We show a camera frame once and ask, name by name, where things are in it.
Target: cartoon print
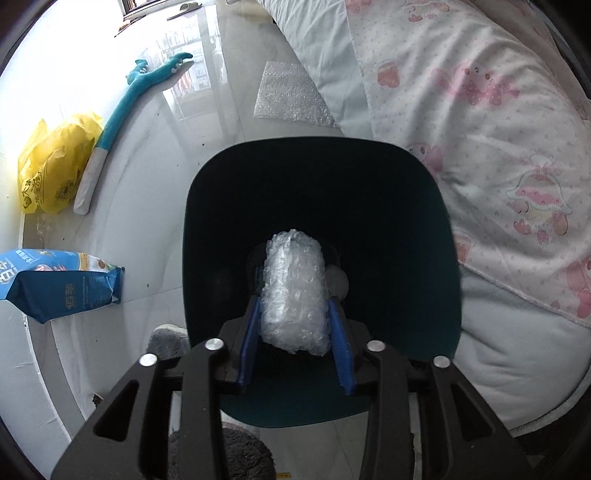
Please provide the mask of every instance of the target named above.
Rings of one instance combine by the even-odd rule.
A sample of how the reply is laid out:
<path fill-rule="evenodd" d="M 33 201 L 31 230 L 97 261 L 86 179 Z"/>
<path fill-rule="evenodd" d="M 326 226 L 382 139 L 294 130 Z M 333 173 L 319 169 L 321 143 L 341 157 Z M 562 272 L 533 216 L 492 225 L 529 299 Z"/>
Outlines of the cartoon print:
<path fill-rule="evenodd" d="M 413 23 L 420 22 L 425 17 L 433 20 L 439 12 L 449 12 L 448 4 L 433 0 L 407 0 L 404 6 L 406 13 L 410 15 L 408 21 Z"/>
<path fill-rule="evenodd" d="M 384 87 L 396 88 L 400 85 L 398 66 L 393 60 L 383 61 L 378 65 L 378 83 Z"/>
<path fill-rule="evenodd" d="M 521 235 L 535 233 L 540 245 L 550 241 L 549 232 L 564 235 L 569 223 L 567 215 L 573 211 L 562 197 L 558 180 L 549 167 L 550 160 L 543 155 L 532 155 L 537 165 L 520 178 L 517 187 L 507 191 L 513 201 L 507 205 L 519 215 L 513 227 Z"/>
<path fill-rule="evenodd" d="M 470 235 L 461 230 L 454 230 L 452 234 L 453 242 L 456 245 L 457 261 L 464 265 L 470 254 L 470 249 L 474 245 L 474 241 Z"/>
<path fill-rule="evenodd" d="M 591 257 L 582 262 L 574 261 L 566 269 L 570 291 L 579 299 L 577 317 L 584 319 L 591 314 Z"/>
<path fill-rule="evenodd" d="M 442 69 L 433 69 L 431 78 L 447 93 L 465 98 L 470 105 L 481 102 L 488 106 L 501 106 L 512 98 L 519 98 L 513 77 L 497 75 L 474 62 L 462 62 L 449 76 Z"/>
<path fill-rule="evenodd" d="M 441 148 L 437 145 L 430 147 L 424 143 L 416 143 L 407 146 L 406 150 L 417 157 L 437 181 L 437 174 L 443 169 L 443 152 Z"/>
<path fill-rule="evenodd" d="M 362 8 L 368 7 L 371 5 L 371 0 L 346 0 L 345 1 L 345 8 L 349 12 L 353 12 L 354 14 L 358 14 L 361 12 Z"/>

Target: black gripper frame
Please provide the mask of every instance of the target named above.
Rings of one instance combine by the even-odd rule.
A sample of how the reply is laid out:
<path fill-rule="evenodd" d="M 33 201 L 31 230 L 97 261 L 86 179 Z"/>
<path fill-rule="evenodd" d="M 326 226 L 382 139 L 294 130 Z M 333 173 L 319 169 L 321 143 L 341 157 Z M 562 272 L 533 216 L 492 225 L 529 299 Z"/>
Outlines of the black gripper frame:
<path fill-rule="evenodd" d="M 413 478 L 409 392 L 418 397 L 424 480 L 535 478 L 517 442 L 453 363 L 439 368 L 409 360 L 387 343 L 371 351 L 365 325 L 347 320 L 336 298 L 330 303 L 333 327 L 342 328 L 350 353 L 348 365 L 337 358 L 333 328 L 339 380 L 349 382 L 350 394 L 371 396 L 361 480 Z M 248 385 L 258 320 L 253 295 L 244 317 L 223 325 L 218 350 L 204 341 L 181 357 L 147 367 L 136 362 L 80 429 L 52 480 L 165 480 L 173 391 L 183 397 L 180 479 L 226 480 L 219 395 L 240 394 Z"/>

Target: bubble wrap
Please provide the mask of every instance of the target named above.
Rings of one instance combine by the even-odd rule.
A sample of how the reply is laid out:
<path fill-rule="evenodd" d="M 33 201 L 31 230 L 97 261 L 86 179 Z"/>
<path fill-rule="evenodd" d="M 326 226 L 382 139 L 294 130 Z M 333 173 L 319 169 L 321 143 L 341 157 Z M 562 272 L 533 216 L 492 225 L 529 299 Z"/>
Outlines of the bubble wrap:
<path fill-rule="evenodd" d="M 265 65 L 254 116 L 337 126 L 306 69 L 280 61 Z"/>
<path fill-rule="evenodd" d="M 322 356 L 330 349 L 324 258 L 320 244 L 290 230 L 267 242 L 261 296 L 265 343 L 295 353 Z"/>

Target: chair backrest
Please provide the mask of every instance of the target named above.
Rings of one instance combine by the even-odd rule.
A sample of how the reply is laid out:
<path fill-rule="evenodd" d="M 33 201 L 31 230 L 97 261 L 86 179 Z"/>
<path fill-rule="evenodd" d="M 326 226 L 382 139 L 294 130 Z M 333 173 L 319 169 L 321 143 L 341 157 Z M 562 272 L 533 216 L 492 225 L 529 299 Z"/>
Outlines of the chair backrest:
<path fill-rule="evenodd" d="M 248 142 L 200 170 L 187 199 L 183 245 L 192 344 L 244 314 L 249 253 L 291 228 L 318 239 L 326 264 L 338 263 L 348 275 L 347 317 L 411 358 L 453 356 L 459 271 L 437 185 L 403 149 L 347 138 Z M 260 426 L 325 421 L 365 406 L 341 392 L 330 354 L 289 355 L 266 345 L 247 393 L 225 401 L 227 413 Z"/>

